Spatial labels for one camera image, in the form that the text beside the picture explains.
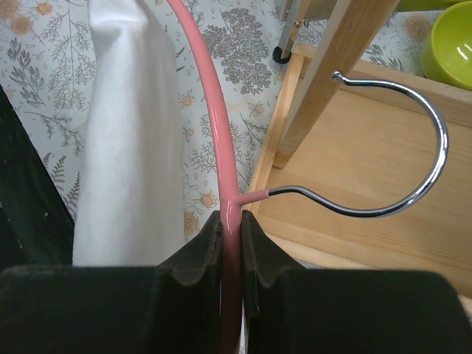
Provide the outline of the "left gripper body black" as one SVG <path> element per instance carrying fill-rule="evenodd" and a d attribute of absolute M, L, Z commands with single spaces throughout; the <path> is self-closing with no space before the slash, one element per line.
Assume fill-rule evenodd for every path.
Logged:
<path fill-rule="evenodd" d="M 1 92 L 1 268 L 70 265 L 74 221 Z"/>

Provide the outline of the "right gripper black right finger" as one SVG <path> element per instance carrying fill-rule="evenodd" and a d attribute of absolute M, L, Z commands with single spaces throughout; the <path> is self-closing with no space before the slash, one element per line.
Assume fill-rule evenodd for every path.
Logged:
<path fill-rule="evenodd" d="M 469 353 L 456 291 L 429 271 L 317 269 L 241 225 L 248 353 Z"/>

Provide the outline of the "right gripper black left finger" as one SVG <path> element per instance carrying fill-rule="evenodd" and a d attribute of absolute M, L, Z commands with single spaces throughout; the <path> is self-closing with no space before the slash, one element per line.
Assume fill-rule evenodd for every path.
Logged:
<path fill-rule="evenodd" d="M 3 353 L 216 353 L 222 226 L 157 266 L 19 266 L 1 274 Z"/>

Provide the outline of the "white cloth garment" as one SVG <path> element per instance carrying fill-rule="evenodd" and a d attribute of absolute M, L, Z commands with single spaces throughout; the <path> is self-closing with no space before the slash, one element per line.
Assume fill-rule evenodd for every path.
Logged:
<path fill-rule="evenodd" d="M 144 1 L 91 1 L 97 71 L 75 266 L 156 266 L 184 245 L 176 51 Z"/>

